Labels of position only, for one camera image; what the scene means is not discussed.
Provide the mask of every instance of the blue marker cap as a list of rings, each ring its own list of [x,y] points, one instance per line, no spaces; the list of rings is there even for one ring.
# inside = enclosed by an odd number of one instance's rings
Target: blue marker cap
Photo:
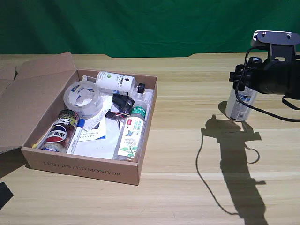
[[[83,128],[84,123],[85,123],[85,120],[84,120],[84,119],[79,119],[78,125],[77,125],[77,126]]]

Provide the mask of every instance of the white bottle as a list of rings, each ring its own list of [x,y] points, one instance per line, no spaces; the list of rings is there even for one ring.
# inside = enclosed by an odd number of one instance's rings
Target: white bottle
[[[244,91],[238,91],[238,95],[243,102],[247,103],[248,105],[253,105],[257,91],[245,87]],[[241,122],[248,119],[250,111],[251,109],[249,107],[243,105],[237,100],[235,96],[235,89],[232,88],[225,109],[226,116],[233,121]]]
[[[100,92],[132,96],[138,91],[139,83],[133,76],[100,71],[97,78],[83,76],[82,80],[91,81],[99,87]]]

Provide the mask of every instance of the pepsi can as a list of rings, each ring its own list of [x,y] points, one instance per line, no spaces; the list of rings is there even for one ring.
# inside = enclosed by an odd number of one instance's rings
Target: pepsi can
[[[77,128],[79,115],[69,109],[62,110],[40,149],[66,153]]]

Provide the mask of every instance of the white marker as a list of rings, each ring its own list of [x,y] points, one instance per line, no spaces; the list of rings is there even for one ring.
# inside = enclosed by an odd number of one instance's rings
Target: white marker
[[[78,139],[79,139],[79,136],[81,134],[81,131],[83,129],[83,126],[84,126],[84,119],[79,119],[78,121],[78,126],[75,130],[75,133],[73,135],[73,138],[71,140],[71,143],[67,149],[67,154],[73,154],[74,153],[74,150],[75,150],[75,147],[77,145],[77,142],[78,142]]]

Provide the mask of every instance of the clear plastic bottle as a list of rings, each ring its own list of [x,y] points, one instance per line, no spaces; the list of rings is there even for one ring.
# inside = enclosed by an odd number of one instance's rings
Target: clear plastic bottle
[[[253,105],[257,91],[245,87],[244,91],[238,91],[238,95],[243,102],[247,103],[248,105]],[[248,119],[250,111],[251,109],[249,107],[243,105],[237,100],[235,96],[235,89],[232,87],[225,109],[226,116],[233,121],[241,122]]]
[[[147,103],[143,93],[138,93],[131,115],[125,120],[113,155],[115,160],[136,162],[141,149],[145,127]]]

